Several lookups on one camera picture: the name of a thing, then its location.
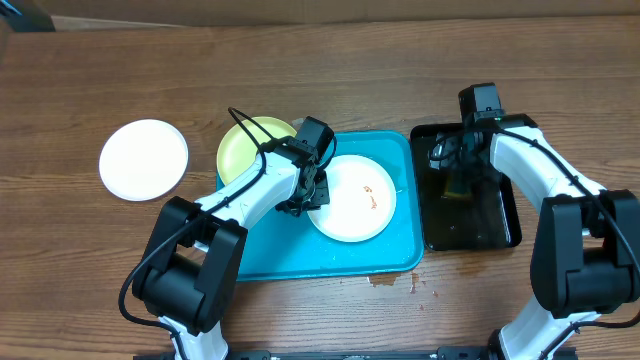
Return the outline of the yellow green sponge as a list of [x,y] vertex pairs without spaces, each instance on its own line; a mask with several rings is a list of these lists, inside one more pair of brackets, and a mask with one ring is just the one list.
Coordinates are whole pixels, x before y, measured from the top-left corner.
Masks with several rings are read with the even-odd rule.
[[470,185],[460,172],[450,172],[447,175],[443,197],[449,199],[468,199],[472,191]]

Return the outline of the white plate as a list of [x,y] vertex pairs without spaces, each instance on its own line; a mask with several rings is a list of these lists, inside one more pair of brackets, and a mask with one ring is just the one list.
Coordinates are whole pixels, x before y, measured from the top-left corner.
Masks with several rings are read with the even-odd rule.
[[99,175],[118,198],[142,202],[172,190],[186,173],[189,149],[173,125],[141,119],[115,131],[99,157]]
[[360,155],[341,155],[331,161],[326,175],[330,202],[308,212],[321,233],[356,243],[377,236],[390,224],[396,188],[380,164]]

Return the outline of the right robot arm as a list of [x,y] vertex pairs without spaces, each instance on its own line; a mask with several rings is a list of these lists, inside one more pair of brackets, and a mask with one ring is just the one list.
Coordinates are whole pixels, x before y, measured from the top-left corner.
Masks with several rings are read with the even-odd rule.
[[490,166],[539,215],[530,264],[533,296],[495,331],[486,359],[554,359],[581,329],[626,329],[637,317],[601,315],[639,299],[639,200],[608,190],[571,166],[525,115],[474,117],[439,134],[429,151],[437,167]]

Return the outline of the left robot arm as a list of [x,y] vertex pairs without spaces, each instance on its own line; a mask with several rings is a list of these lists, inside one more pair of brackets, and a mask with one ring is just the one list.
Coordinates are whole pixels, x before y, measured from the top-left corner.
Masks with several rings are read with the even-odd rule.
[[269,211],[293,216],[329,201],[325,169],[336,144],[262,144],[231,183],[195,202],[162,207],[140,262],[118,297],[132,323],[167,331],[175,359],[224,359],[220,322],[232,299],[249,230]]

